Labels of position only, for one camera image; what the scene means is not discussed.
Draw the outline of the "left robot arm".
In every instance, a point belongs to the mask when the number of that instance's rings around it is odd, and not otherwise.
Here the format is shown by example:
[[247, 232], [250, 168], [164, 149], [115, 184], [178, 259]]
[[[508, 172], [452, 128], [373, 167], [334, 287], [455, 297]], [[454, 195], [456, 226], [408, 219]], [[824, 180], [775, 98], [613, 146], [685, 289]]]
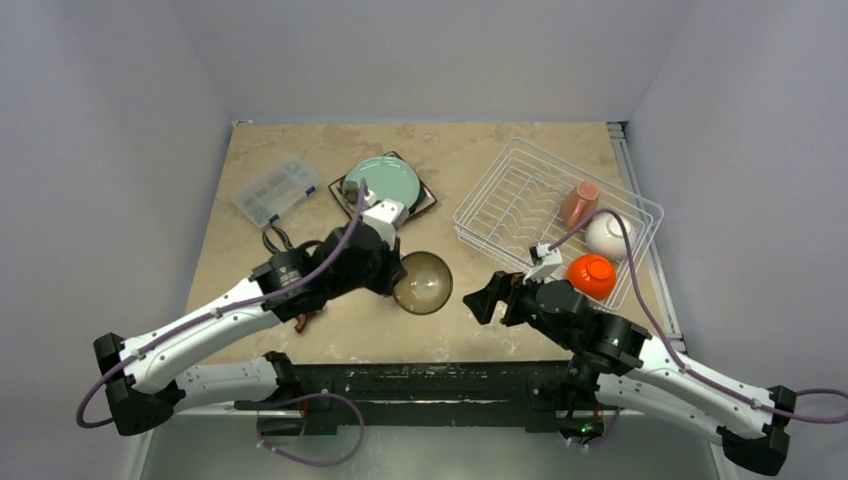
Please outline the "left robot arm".
[[313, 250], [272, 256], [221, 297], [157, 330], [130, 338], [101, 336], [94, 350], [105, 377], [110, 423], [119, 434], [132, 436], [200, 406], [289, 407], [299, 382], [286, 355], [220, 365], [207, 365], [205, 359], [351, 291], [390, 296], [405, 274], [399, 245], [392, 226], [351, 223]]

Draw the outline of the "orange bowl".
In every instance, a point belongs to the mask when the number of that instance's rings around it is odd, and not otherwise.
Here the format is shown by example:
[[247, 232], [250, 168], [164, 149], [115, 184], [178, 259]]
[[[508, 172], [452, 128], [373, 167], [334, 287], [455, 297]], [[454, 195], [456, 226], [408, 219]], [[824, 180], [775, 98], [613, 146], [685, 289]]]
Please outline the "orange bowl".
[[617, 272], [613, 264], [597, 254], [585, 254], [567, 267], [565, 279], [588, 297], [603, 301], [613, 292], [617, 283]]

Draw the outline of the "pink floral mug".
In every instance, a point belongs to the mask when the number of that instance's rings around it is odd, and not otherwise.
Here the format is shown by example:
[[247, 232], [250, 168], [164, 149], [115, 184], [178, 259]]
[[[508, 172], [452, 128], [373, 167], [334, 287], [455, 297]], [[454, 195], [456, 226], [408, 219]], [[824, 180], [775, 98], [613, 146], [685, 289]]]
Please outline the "pink floral mug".
[[564, 198], [559, 209], [559, 218], [567, 230], [574, 229], [583, 219], [597, 208], [600, 197], [599, 187], [592, 182], [583, 181], [575, 186]]

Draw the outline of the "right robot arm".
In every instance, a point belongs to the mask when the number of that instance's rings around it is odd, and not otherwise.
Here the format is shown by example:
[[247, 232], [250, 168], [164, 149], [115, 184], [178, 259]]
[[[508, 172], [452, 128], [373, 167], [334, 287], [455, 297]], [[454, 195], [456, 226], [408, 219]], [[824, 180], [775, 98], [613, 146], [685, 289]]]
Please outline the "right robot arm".
[[463, 302], [482, 325], [502, 302], [503, 325], [527, 324], [569, 351], [559, 390], [573, 406], [594, 401], [685, 426], [757, 474], [775, 476], [787, 460], [788, 422], [773, 411], [794, 408], [797, 395], [786, 387], [754, 387], [711, 370], [642, 326], [596, 309], [565, 280], [497, 271]]

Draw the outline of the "white bowl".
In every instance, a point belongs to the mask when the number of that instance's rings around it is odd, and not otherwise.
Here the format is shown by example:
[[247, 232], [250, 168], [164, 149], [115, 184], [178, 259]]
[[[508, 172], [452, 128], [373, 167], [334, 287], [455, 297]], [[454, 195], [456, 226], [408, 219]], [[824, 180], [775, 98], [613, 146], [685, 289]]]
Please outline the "white bowl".
[[584, 241], [591, 253], [600, 255], [611, 262], [620, 262], [626, 257], [626, 245], [623, 231], [630, 236], [634, 227], [626, 218], [622, 219], [624, 228], [610, 213], [598, 213], [585, 228]]

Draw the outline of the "brown glazed bowl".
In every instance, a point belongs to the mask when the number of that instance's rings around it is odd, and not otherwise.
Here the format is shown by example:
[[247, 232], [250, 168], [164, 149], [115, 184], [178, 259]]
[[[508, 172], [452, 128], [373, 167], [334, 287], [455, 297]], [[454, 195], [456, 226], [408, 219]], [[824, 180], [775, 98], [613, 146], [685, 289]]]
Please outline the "brown glazed bowl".
[[393, 291], [395, 303], [414, 315], [430, 315], [443, 308], [453, 291], [453, 275], [438, 255], [417, 251], [402, 257], [406, 275]]

